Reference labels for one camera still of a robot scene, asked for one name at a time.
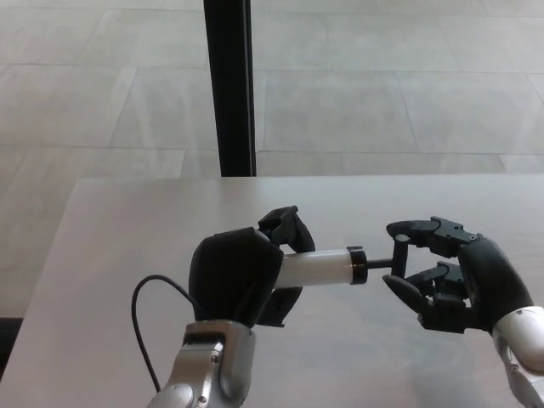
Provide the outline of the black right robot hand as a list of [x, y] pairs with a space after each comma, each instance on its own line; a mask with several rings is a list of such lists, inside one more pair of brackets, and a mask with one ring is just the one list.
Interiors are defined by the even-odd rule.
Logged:
[[[491, 333], [505, 315], [534, 302], [501, 248], [453, 221], [431, 217], [388, 224], [394, 239], [391, 273], [382, 279], [420, 325], [431, 331]], [[438, 262], [415, 275], [405, 274], [408, 246], [427, 248], [457, 264]]]

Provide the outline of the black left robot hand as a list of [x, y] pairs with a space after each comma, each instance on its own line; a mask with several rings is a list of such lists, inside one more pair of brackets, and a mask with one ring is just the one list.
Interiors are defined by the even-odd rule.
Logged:
[[313, 252], [315, 242], [296, 206], [276, 208], [258, 226], [217, 233], [196, 248], [190, 264], [189, 294], [195, 320], [229, 320], [252, 328], [283, 327], [302, 287], [275, 287], [287, 246]]

